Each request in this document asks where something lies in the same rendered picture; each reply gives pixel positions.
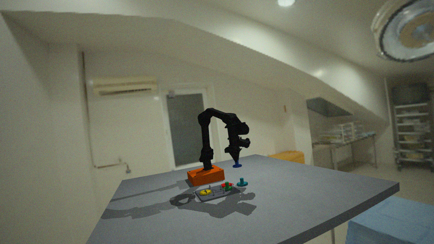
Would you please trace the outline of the green gear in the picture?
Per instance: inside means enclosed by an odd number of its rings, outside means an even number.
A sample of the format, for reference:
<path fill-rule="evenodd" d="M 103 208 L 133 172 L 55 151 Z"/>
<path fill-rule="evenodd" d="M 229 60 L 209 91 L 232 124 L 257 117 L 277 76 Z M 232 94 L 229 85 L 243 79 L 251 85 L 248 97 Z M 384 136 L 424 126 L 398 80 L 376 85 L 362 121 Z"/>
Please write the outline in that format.
<path fill-rule="evenodd" d="M 223 187 L 223 189 L 225 189 L 225 190 L 231 190 L 232 189 L 232 187 L 229 186 L 229 182 L 225 182 L 225 184 L 226 184 L 226 187 Z"/>

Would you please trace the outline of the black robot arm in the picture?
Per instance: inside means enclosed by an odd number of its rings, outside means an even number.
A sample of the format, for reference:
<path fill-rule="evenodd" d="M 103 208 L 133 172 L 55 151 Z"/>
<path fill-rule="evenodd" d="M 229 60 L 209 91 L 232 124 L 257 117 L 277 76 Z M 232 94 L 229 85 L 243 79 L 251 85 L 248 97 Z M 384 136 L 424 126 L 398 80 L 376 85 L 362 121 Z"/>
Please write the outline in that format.
<path fill-rule="evenodd" d="M 202 131 L 202 144 L 203 148 L 201 150 L 201 156 L 199 158 L 200 162 L 203 162 L 204 169 L 211 170 L 214 169 L 211 164 L 213 159 L 213 149 L 210 147 L 209 129 L 211 118 L 216 117 L 221 119 L 225 124 L 225 128 L 228 129 L 228 135 L 247 135 L 249 133 L 249 127 L 245 122 L 241 122 L 235 113 L 224 113 L 222 111 L 216 110 L 214 108 L 207 108 L 204 112 L 197 116 L 198 122 L 201 126 Z M 242 139 L 241 137 L 237 140 L 238 147 L 243 146 L 248 148 L 251 141 L 249 138 Z"/>

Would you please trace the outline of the blue gear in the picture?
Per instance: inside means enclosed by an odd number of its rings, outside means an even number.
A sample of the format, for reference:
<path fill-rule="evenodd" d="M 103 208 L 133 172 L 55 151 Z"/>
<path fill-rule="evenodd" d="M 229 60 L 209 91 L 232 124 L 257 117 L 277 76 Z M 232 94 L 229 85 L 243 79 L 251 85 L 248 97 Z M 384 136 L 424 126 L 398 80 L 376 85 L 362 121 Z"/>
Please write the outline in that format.
<path fill-rule="evenodd" d="M 233 165 L 233 168 L 240 168 L 242 165 L 241 164 L 239 164 L 238 163 L 238 160 L 237 160 L 237 162 L 235 162 L 235 165 Z"/>

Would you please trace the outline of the yellow gear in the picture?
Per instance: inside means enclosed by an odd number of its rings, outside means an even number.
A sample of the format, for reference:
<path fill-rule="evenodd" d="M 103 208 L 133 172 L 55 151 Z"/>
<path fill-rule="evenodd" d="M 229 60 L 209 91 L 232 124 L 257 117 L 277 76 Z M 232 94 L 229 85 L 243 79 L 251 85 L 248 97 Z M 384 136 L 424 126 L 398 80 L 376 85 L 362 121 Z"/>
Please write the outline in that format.
<path fill-rule="evenodd" d="M 210 193 L 212 193 L 212 190 L 209 190 L 209 189 L 207 189 L 206 191 L 205 190 L 200 191 L 200 195 L 208 195 Z"/>

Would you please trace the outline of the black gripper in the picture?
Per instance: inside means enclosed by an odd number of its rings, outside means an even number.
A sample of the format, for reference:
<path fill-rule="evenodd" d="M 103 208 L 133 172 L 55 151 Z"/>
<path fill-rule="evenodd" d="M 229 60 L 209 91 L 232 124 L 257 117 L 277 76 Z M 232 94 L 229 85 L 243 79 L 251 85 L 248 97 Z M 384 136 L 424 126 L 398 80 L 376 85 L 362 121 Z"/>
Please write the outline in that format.
<path fill-rule="evenodd" d="M 234 136 L 229 136 L 228 140 L 229 140 L 229 147 L 225 148 L 225 153 L 229 153 L 232 158 L 234 159 L 235 162 L 237 162 L 237 160 L 239 160 L 239 156 L 240 156 L 240 151 L 242 150 L 242 148 L 240 149 L 237 145 L 237 140 L 240 136 L 238 135 L 234 135 Z"/>

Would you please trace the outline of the teal gear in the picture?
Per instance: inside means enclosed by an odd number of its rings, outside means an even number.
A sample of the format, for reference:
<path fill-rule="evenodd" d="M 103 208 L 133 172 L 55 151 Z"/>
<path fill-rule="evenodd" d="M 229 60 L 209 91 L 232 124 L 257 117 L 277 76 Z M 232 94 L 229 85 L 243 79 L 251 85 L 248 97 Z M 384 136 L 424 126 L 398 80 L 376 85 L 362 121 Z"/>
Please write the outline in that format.
<path fill-rule="evenodd" d="M 240 182 L 237 183 L 237 186 L 246 186 L 246 185 L 248 185 L 248 183 L 244 182 L 243 178 L 240 178 Z"/>

